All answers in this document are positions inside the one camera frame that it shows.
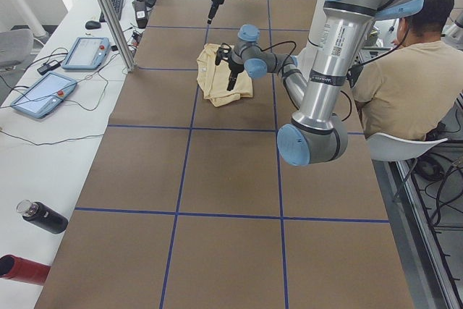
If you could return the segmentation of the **cream long-sleeve printed shirt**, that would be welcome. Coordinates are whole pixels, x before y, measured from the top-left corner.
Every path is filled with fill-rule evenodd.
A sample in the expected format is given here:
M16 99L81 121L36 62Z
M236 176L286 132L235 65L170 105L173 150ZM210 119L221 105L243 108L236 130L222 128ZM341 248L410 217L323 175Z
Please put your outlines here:
M227 90L230 70L226 62L215 65L218 44L207 43L197 58L197 83L203 98L213 106L225 106L241 98L253 97L252 79L246 72L238 75L233 90Z

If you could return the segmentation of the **orange terminal board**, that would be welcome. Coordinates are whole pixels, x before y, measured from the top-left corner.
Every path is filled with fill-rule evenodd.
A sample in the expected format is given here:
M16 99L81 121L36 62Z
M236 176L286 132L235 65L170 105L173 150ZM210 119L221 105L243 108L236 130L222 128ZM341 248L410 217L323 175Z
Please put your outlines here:
M132 32L132 36L131 36L131 38L132 38L131 45L137 47L140 44L142 36L143 36L142 33L139 33L139 32L134 30Z

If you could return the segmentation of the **black computer mouse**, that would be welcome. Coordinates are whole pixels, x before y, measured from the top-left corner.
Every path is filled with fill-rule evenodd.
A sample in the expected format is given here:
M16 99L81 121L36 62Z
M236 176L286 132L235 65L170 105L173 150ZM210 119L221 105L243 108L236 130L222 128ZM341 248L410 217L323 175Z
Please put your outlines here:
M101 28L101 23L95 20L89 20L85 23L85 28L87 30L96 30Z

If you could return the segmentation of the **blue teach pendant far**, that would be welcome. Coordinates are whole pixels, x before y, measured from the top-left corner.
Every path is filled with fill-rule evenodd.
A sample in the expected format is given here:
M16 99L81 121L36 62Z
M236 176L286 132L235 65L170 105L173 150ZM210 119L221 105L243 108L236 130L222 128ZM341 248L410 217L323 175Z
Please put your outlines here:
M79 37L61 63L64 70L92 71L105 61L111 45L107 37Z

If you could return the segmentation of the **blue teach pendant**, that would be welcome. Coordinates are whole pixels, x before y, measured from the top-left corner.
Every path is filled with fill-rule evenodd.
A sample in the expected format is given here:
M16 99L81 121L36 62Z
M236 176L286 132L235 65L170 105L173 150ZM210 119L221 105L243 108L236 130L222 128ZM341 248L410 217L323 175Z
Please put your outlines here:
M52 113L77 87L77 81L55 72L48 72L21 92L10 106L29 117L42 119Z
M61 63L64 70L92 71L105 61L111 45L107 37L79 37Z

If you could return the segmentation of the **white chair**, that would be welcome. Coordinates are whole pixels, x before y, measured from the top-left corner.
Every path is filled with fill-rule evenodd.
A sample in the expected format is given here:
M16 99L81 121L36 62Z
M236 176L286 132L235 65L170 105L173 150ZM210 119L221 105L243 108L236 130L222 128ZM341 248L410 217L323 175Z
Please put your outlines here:
M404 161L418 158L437 144L448 139L434 141L405 140L385 133L377 132L366 139L370 157L375 161Z

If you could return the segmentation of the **small black adapter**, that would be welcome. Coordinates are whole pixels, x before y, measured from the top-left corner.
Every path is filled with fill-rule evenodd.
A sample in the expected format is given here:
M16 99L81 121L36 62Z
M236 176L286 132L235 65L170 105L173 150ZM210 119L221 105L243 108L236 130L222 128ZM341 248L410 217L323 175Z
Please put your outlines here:
M56 68L58 68L60 66L61 66L60 62L52 61L52 62L49 62L49 63L45 63L41 67L37 68L37 72L40 75L45 75L46 73L51 72L51 71L55 70Z

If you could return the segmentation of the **blue teach pendant near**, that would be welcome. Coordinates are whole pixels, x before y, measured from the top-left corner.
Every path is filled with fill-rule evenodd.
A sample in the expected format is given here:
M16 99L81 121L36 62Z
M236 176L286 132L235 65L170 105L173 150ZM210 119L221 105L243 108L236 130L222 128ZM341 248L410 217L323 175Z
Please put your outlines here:
M52 113L77 87L77 81L55 72L48 72L21 92L10 106L29 117L42 119Z

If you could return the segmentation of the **seated person beige shirt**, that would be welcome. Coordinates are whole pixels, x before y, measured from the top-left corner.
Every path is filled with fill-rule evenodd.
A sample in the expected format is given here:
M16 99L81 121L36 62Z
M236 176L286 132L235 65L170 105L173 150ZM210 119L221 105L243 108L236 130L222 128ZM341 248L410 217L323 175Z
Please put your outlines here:
M454 0L424 0L399 21L398 49L366 64L352 95L365 137L424 140L462 92L462 52L441 39Z

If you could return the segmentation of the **black steel-capped water bottle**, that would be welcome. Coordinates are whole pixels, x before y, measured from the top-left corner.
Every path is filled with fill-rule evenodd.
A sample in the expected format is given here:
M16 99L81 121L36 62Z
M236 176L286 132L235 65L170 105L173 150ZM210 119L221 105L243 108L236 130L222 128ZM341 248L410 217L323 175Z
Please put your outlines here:
M22 200L17 204L16 211L25 221L52 234L64 232L68 225L66 217L55 212L42 202Z

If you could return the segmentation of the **red water bottle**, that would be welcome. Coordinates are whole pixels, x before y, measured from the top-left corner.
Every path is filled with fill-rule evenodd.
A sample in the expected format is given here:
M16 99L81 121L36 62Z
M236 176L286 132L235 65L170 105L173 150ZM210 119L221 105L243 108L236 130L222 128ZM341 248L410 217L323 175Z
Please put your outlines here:
M51 267L15 255L1 257L1 278L43 286Z

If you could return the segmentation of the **aluminium frame post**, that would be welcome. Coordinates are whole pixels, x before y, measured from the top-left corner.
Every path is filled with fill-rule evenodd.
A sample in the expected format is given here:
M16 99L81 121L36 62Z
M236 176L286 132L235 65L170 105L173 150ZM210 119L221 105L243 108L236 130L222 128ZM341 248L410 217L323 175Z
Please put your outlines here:
M122 27L119 23L119 19L114 10L114 6L111 0L97 0L100 5L101 11L106 19L106 23L109 26L109 30L112 37L119 49L119 53L122 57L124 65L128 72L132 72L135 68L135 61L133 55L129 49L129 45L126 42Z

